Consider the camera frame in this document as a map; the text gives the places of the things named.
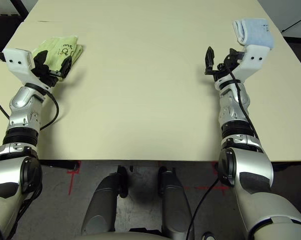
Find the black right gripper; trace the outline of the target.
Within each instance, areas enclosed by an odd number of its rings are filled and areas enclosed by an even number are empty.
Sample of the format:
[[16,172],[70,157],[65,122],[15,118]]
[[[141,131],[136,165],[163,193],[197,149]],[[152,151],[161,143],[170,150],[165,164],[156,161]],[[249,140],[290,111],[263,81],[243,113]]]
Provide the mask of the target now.
[[214,50],[211,46],[207,48],[206,54],[205,54],[205,75],[212,75],[213,79],[215,81],[227,76],[229,74],[229,71],[226,68],[226,65],[228,66],[228,69],[230,71],[234,70],[238,65],[238,58],[236,57],[228,57],[225,59],[225,63],[220,63],[217,65],[217,70],[214,70]]

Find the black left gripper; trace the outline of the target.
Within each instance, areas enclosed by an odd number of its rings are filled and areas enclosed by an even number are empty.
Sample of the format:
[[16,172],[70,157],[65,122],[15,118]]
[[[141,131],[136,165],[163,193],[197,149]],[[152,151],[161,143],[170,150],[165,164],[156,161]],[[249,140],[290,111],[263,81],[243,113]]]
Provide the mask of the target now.
[[62,64],[60,71],[50,70],[45,61],[47,58],[48,50],[40,51],[34,58],[35,68],[31,72],[38,77],[38,79],[48,87],[54,87],[59,80],[59,77],[65,79],[72,67],[72,57],[66,57]]

